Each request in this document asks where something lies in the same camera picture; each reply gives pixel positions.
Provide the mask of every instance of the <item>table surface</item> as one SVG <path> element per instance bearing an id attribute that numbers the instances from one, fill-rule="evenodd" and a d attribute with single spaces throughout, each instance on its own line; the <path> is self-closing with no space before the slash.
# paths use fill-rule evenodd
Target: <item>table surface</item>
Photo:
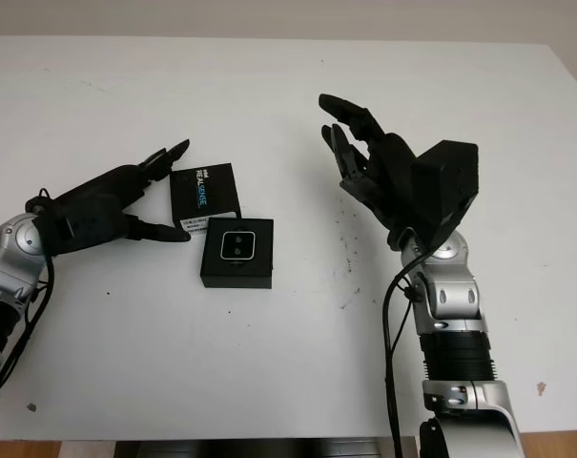
<path id="1" fill-rule="evenodd" d="M 243 216 L 276 231 L 272 290 L 205 289 L 203 236 L 57 259 L 0 439 L 389 434 L 381 298 L 400 259 L 339 187 L 320 93 L 417 154 L 479 145 L 461 232 L 499 376 L 522 431 L 577 429 L 577 83 L 548 47 L 0 37 L 0 223 L 42 186 L 56 196 L 189 137 L 175 168 L 232 162 Z M 146 194 L 133 212 L 170 222 L 169 182 Z M 429 412 L 411 320 L 395 367 L 416 434 Z"/>

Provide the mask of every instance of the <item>black box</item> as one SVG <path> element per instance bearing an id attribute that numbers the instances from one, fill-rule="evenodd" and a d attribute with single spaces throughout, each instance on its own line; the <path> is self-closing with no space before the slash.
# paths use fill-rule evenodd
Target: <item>black box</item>
<path id="1" fill-rule="evenodd" d="M 203 233 L 209 217 L 241 218 L 231 164 L 209 165 L 170 173 L 175 227 Z"/>
<path id="2" fill-rule="evenodd" d="M 206 288 L 271 288 L 273 220 L 210 218 L 201 279 Z"/>

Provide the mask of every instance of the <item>wire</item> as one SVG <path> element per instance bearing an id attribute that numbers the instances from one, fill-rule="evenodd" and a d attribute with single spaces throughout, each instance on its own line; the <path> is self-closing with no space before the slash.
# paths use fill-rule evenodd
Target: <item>wire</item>
<path id="1" fill-rule="evenodd" d="M 390 349 L 390 357 L 394 357 L 394 350 L 396 350 L 396 345 L 401 338 L 402 329 L 404 328 L 404 324 L 406 323 L 406 319 L 409 316 L 409 312 L 411 311 L 411 307 L 413 306 L 413 302 L 409 301 L 409 304 L 406 306 L 406 311 L 404 312 L 404 316 L 402 317 L 401 327 L 399 328 L 399 332 L 396 334 L 396 339 L 394 339 L 394 343 L 392 343 L 392 348 Z"/>
<path id="2" fill-rule="evenodd" d="M 46 261 L 47 261 L 47 275 L 48 275 L 47 285 L 40 288 L 40 290 L 42 289 L 45 290 L 44 298 L 42 299 L 42 302 L 40 303 L 40 306 L 36 310 L 36 313 L 33 315 L 33 319 L 31 319 L 31 321 L 28 317 L 28 310 L 26 310 L 25 330 L 23 331 L 23 334 L 21 334 L 21 337 L 17 341 L 16 345 L 12 349 L 12 352 L 10 353 L 9 357 L 6 359 L 6 362 L 2 366 L 2 369 L 0 370 L 0 389 L 7 382 L 14 368 L 16 367 L 19 358 L 21 358 L 21 355 L 25 350 L 25 346 L 31 337 L 33 329 L 40 321 L 40 317 L 42 317 L 42 314 L 44 313 L 44 310 L 47 308 L 49 300 L 51 299 L 52 288 L 55 282 L 55 271 L 52 265 L 52 258 L 50 256 L 46 256 Z"/>
<path id="3" fill-rule="evenodd" d="M 407 311 L 405 316 L 402 318 L 401 328 L 399 329 L 399 333 L 397 335 L 396 341 L 394 344 L 391 343 L 390 339 L 390 326 L 389 326 L 389 317 L 388 317 L 388 310 L 390 307 L 390 299 L 392 298 L 392 293 L 394 290 L 399 287 L 399 283 L 402 279 L 406 279 L 406 276 L 411 270 L 413 270 L 420 262 L 428 258 L 432 253 L 436 251 L 435 249 L 426 251 L 421 255 L 417 256 L 415 259 L 410 261 L 402 270 L 398 273 L 396 277 L 390 282 L 390 285 L 385 292 L 385 297 L 383 298 L 383 309 L 382 309 L 382 322 L 383 322 L 383 342 L 385 344 L 385 400 L 387 403 L 387 415 L 390 420 L 390 430 L 392 432 L 392 441 L 394 442 L 394 454 L 396 458 L 402 458 L 402 445 L 401 445 L 401 428 L 399 425 L 399 415 L 398 415 L 398 406 L 396 404 L 396 388 L 394 386 L 394 367 L 392 365 L 392 357 L 394 356 L 394 349 L 396 348 L 396 344 L 398 343 L 398 338 L 402 333 L 402 329 L 404 328 L 404 323 L 406 321 L 406 317 L 408 312 L 411 309 L 412 302 L 409 302 L 407 306 Z"/>

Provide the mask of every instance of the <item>robotic arm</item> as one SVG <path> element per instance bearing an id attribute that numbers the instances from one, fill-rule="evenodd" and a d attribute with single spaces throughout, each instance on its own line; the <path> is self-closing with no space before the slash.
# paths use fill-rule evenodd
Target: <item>robotic arm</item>
<path id="1" fill-rule="evenodd" d="M 341 173 L 340 186 L 366 205 L 402 252 L 403 270 L 383 303 L 386 398 L 395 453 L 402 457 L 388 307 L 402 280 L 410 300 L 428 380 L 424 404 L 435 417 L 420 427 L 421 457 L 524 457 L 504 382 L 496 380 L 479 289 L 468 270 L 468 247 L 456 228 L 479 191 L 478 150 L 444 140 L 415 157 L 386 134 L 370 112 L 322 94 L 319 105 L 367 143 L 369 158 L 341 127 L 322 127 Z"/>
<path id="2" fill-rule="evenodd" d="M 152 181 L 172 170 L 189 147 L 185 140 L 169 151 L 158 151 L 139 165 L 123 165 L 52 199 L 43 189 L 26 203 L 26 212 L 0 226 L 0 388 L 10 376 L 52 293 L 52 257 L 115 239 L 188 241 L 174 227 L 150 224 L 123 209 L 144 196 Z M 48 280 L 38 289 L 45 267 Z M 45 290 L 30 321 L 28 308 Z M 26 328 L 9 357 L 3 351 L 16 324 Z"/>

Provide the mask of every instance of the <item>camera lens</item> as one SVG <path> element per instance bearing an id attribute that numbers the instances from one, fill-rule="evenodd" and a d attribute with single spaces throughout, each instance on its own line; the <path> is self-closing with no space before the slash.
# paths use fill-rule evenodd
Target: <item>camera lens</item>
<path id="1" fill-rule="evenodd" d="M 254 232 L 229 231 L 222 236 L 220 257 L 224 260 L 251 260 L 254 257 Z"/>

